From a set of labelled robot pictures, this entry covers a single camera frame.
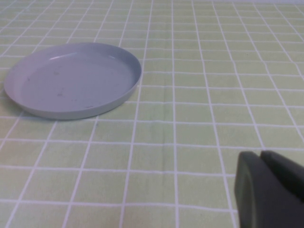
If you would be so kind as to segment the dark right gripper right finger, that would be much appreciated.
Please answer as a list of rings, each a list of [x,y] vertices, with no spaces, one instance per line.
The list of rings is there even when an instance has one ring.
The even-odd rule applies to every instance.
[[[274,151],[262,151],[260,158],[279,182],[300,201],[304,200],[304,167]]]

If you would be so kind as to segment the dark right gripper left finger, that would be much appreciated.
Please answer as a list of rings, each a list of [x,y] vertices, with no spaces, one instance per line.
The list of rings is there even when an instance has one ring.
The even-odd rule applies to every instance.
[[[279,182],[260,155],[241,152],[237,162],[234,192],[240,227],[304,226],[304,201]]]

